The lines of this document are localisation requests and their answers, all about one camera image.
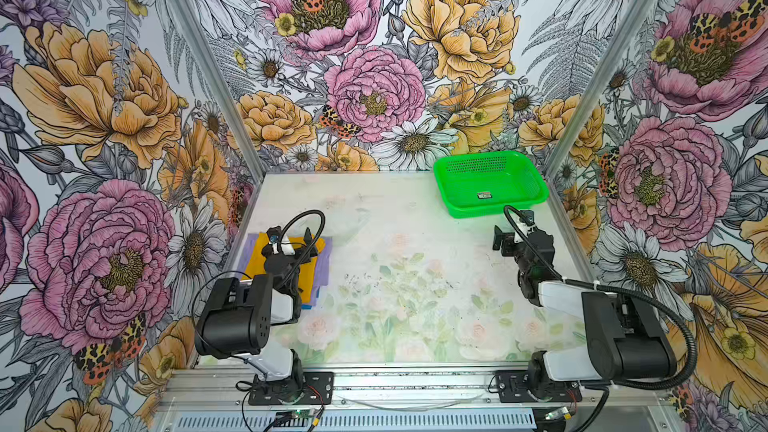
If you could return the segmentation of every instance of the pink peony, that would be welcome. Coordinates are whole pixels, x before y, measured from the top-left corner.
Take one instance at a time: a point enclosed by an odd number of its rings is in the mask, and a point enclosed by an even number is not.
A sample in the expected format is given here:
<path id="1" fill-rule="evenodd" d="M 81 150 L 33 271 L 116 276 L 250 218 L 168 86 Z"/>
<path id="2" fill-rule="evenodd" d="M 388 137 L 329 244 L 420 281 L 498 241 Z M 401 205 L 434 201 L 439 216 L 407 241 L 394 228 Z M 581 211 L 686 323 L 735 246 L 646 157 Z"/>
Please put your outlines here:
<path id="1" fill-rule="evenodd" d="M 24 236 L 38 220 L 32 190 L 10 167 L 0 163 L 0 292 L 13 281 L 24 256 Z"/>
<path id="2" fill-rule="evenodd" d="M 281 14 L 294 14 L 292 0 L 262 0 L 264 13 L 269 20 Z M 341 55 L 359 44 L 369 43 L 376 35 L 379 25 L 381 0 L 343 0 L 349 7 L 348 17 L 343 26 L 324 26 L 309 30 L 284 32 L 296 54 L 306 60 L 321 60 L 328 55 Z"/>
<path id="3" fill-rule="evenodd" d="M 654 103 L 663 102 L 673 112 L 696 114 L 708 122 L 725 119 L 761 94 L 768 87 L 768 26 L 743 43 L 717 40 L 705 53 L 690 48 L 693 16 L 722 16 L 743 2 L 681 0 L 667 14 L 667 23 L 656 30 L 650 69 L 635 83 L 635 92 Z M 768 9 L 763 16 L 768 17 Z"/>
<path id="4" fill-rule="evenodd" d="M 422 73 L 415 63 L 377 46 L 356 49 L 325 75 L 328 105 L 346 122 L 360 126 L 358 138 L 381 140 L 381 132 L 424 112 Z"/>
<path id="5" fill-rule="evenodd" d="M 52 207 L 29 241 L 35 288 L 20 309 L 22 330 L 77 351 L 109 343 L 142 313 L 154 325 L 170 300 L 163 281 L 174 229 L 158 197 L 128 180 Z"/>
<path id="6" fill-rule="evenodd" d="M 706 236 L 725 213 L 732 187 L 723 147 L 692 117 L 643 119 L 619 149 L 614 177 L 618 198 L 608 200 L 614 224 L 645 230 L 672 252 Z"/>

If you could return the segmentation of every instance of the tabletop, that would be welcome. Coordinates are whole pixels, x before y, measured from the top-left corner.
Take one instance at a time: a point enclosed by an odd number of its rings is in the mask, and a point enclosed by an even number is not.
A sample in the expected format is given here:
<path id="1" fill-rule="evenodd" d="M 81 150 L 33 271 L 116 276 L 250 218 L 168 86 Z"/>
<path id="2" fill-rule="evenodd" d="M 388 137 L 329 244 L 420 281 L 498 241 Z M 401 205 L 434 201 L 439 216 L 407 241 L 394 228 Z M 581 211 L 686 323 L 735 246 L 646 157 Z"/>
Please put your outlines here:
<path id="1" fill-rule="evenodd" d="M 494 226 L 511 230 L 504 216 L 452 218 L 433 174 L 268 175 L 240 233 L 284 226 L 311 208 L 325 213 L 322 236 L 332 239 L 329 284 L 297 324 L 270 332 L 304 364 L 520 361 L 584 342 L 584 324 L 530 304 L 514 259 L 492 250 Z M 554 266 L 567 271 L 550 206 L 532 210 L 554 236 Z M 306 217 L 291 235 L 319 222 Z M 232 253 L 239 263 L 242 245 Z"/>

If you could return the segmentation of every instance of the yellow cloth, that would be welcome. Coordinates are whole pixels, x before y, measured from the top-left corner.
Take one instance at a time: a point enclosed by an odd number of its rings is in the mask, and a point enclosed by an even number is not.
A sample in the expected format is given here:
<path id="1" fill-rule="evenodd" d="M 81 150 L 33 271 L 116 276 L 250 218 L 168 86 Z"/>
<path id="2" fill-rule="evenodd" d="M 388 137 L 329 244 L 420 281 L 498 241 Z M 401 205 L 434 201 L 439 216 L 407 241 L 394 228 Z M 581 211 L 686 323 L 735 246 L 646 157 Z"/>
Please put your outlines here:
<path id="1" fill-rule="evenodd" d="M 289 240 L 294 243 L 304 242 L 304 239 L 301 237 L 289 237 Z M 254 252 L 251 254 L 250 260 L 248 261 L 248 266 L 245 268 L 245 275 L 243 276 L 243 280 L 248 280 L 255 275 L 262 275 L 266 273 L 264 271 L 264 261 L 266 258 L 261 254 L 261 249 L 264 248 L 264 245 L 269 243 L 270 238 L 267 237 L 265 233 L 262 232 L 259 234 L 259 238 L 256 240 L 256 245 L 254 246 Z M 315 247 L 317 247 L 318 255 L 320 255 L 325 246 L 326 241 L 318 239 L 317 244 L 315 244 Z M 316 265 L 317 257 L 312 257 L 312 260 L 306 264 L 302 264 L 301 267 L 299 267 L 299 290 L 302 304 L 308 304 L 312 299 L 312 283 L 315 281 Z"/>

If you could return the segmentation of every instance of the floral tablecloth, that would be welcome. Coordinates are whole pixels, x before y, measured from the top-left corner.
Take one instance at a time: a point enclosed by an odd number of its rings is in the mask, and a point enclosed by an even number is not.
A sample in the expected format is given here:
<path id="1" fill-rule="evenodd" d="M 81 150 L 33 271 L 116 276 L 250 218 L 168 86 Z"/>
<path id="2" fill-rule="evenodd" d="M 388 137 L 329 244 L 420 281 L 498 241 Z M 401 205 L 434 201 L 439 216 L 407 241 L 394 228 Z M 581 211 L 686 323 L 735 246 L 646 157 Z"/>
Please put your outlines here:
<path id="1" fill-rule="evenodd" d="M 267 176 L 242 233 L 283 225 L 309 208 L 326 214 L 330 284 L 298 324 L 270 333 L 305 364 L 527 360 L 534 350 L 584 342 L 584 325 L 531 305 L 514 260 L 491 249 L 493 226 L 504 228 L 504 217 L 450 217 L 432 174 Z M 555 267 L 568 270 L 548 206 L 533 210 L 555 236 Z M 318 223 L 308 217 L 294 227 Z"/>

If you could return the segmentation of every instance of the green plastic basket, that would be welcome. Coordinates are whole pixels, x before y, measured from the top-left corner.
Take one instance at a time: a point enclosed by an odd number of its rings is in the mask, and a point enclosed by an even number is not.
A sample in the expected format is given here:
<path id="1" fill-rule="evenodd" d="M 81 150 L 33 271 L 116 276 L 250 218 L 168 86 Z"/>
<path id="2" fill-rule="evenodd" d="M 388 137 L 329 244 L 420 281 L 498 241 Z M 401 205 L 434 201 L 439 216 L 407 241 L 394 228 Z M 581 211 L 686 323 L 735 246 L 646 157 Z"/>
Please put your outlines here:
<path id="1" fill-rule="evenodd" d="M 507 204 L 526 208 L 549 197 L 533 163 L 513 150 L 443 157 L 434 170 L 442 200 L 455 218 L 501 214 Z"/>

